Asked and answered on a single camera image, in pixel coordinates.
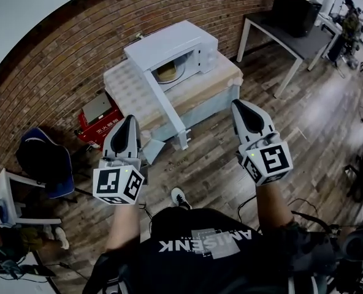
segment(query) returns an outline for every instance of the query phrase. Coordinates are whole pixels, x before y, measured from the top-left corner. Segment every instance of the brown food item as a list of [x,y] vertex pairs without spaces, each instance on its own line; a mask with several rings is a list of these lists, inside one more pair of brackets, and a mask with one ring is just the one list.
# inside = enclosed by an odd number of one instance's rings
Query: brown food item
[[160,81],[171,81],[176,77],[176,67],[173,61],[165,63],[157,69],[158,79]]

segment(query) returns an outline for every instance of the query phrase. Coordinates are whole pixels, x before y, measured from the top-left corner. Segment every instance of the wooden floor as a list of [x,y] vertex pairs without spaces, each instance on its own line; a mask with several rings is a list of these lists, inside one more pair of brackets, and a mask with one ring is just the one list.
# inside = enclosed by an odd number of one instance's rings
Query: wooden floor
[[[272,117],[282,139],[288,142],[294,170],[279,183],[288,202],[307,199],[318,209],[327,223],[354,224],[363,221],[363,203],[346,198],[351,178],[343,167],[363,152],[363,76],[350,71],[345,64],[339,72],[320,59],[308,72],[303,63],[282,93],[273,98],[278,82],[292,65],[293,59],[278,45],[249,55],[241,63],[244,82],[240,98],[259,105]],[[140,201],[156,214],[171,205],[170,191],[181,187],[195,208],[210,207],[237,218],[237,207],[254,194],[251,178],[238,165],[235,151],[239,145],[234,135],[229,110],[222,111],[192,129],[192,140],[186,151],[175,151],[171,145],[149,171],[150,185],[143,189]],[[93,152],[88,160],[96,162]],[[90,181],[76,180],[82,189],[91,190]],[[292,204],[293,210],[314,215],[304,202]],[[40,253],[45,263],[68,263],[89,276],[98,256],[104,250],[112,221],[113,207],[84,195],[78,204],[60,203],[55,213],[63,220],[63,228],[71,248],[59,254]],[[242,209],[244,223],[256,228],[256,201]],[[142,239],[149,237],[148,216],[142,211]],[[310,229],[311,223],[301,220]],[[85,280],[73,271],[51,267],[62,294],[81,293]]]

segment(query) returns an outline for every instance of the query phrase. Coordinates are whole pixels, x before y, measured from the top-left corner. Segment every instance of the gray desk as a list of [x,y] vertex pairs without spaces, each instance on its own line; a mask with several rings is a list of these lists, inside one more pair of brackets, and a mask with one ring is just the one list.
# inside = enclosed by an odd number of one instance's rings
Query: gray desk
[[332,37],[326,32],[321,31],[316,26],[314,26],[309,35],[305,37],[293,37],[281,28],[269,25],[269,15],[270,12],[258,12],[244,15],[244,28],[242,38],[240,40],[239,52],[237,53],[237,62],[240,62],[243,58],[251,25],[260,29],[273,40],[278,42],[282,47],[287,49],[296,58],[296,61],[274,94],[274,97],[278,98],[285,89],[286,85],[288,85],[289,81],[292,79],[293,75],[296,73],[303,60],[312,58],[315,55],[313,61],[308,67],[308,70],[312,70]]

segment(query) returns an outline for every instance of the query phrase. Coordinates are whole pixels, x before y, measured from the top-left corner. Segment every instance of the person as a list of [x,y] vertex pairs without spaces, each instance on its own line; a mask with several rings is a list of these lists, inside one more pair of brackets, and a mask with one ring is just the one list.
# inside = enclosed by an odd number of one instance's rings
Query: person
[[153,216],[142,243],[138,207],[115,207],[106,251],[83,294],[288,293],[293,273],[311,280],[335,268],[329,238],[311,238],[294,222],[274,183],[256,189],[262,235],[214,209],[193,209],[177,187],[171,197],[176,207]]
[[354,2],[352,0],[344,0],[344,4],[348,8],[348,12],[346,13],[345,19],[342,22],[342,33],[327,54],[327,56],[333,63],[337,62],[342,48],[345,46],[346,43],[353,46],[353,42],[355,41],[355,39],[357,39],[357,35],[361,30],[359,14],[354,7]]
[[39,249],[68,249],[69,242],[64,230],[57,227],[55,235],[56,240],[50,225],[45,226],[44,232],[39,232],[34,227],[0,227],[0,262],[8,259],[18,262],[28,252]]

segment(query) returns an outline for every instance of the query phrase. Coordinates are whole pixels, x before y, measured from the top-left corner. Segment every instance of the black t-shirt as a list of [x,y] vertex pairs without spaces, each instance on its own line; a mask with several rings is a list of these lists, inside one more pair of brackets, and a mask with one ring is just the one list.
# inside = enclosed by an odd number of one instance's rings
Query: black t-shirt
[[119,267],[129,293],[287,293],[264,244],[258,232],[215,210],[167,208],[153,218],[150,239],[118,250],[97,277]]

